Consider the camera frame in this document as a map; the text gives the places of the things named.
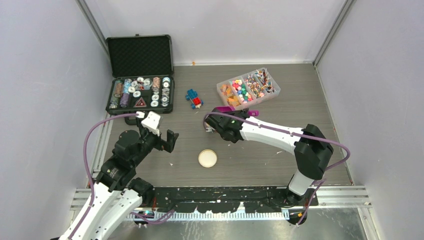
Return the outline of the magenta plastic scoop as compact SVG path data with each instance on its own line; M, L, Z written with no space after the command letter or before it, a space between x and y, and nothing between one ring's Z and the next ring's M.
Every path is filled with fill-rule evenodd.
M217 106L212 111L220 113L230 113L236 111L236 109L233 106ZM260 115L260 112L258 110L249 110L248 108L245 108L241 111L246 112L251 117L258 117Z

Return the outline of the gold jar lid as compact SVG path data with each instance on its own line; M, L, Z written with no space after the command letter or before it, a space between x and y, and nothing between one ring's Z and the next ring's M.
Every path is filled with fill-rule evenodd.
M198 162L204 168L213 167L218 161L217 154L211 149L205 149L198 155Z

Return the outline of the clear plastic jar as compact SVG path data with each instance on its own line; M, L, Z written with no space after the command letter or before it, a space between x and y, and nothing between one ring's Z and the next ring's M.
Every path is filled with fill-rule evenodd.
M214 133L216 131L211 125L209 125L206 122L204 123L204 127L205 127L205 131L208 133Z

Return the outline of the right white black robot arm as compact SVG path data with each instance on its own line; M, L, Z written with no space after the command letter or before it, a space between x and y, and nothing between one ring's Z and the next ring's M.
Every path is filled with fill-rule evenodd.
M291 153L297 170L285 190L285 204L299 205L314 181L321 180L334 149L313 124L286 127L268 123L251 115L247 109L220 112L214 109L204 119L207 130L232 143L254 141Z

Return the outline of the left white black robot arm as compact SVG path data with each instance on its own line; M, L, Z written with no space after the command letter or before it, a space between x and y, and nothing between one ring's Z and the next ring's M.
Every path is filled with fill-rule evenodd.
M171 153L178 137L168 130L163 140L159 130L151 132L145 127L122 132L112 156L95 177L89 199L59 239L107 240L135 208L148 207L154 187L135 177L136 168L154 149Z

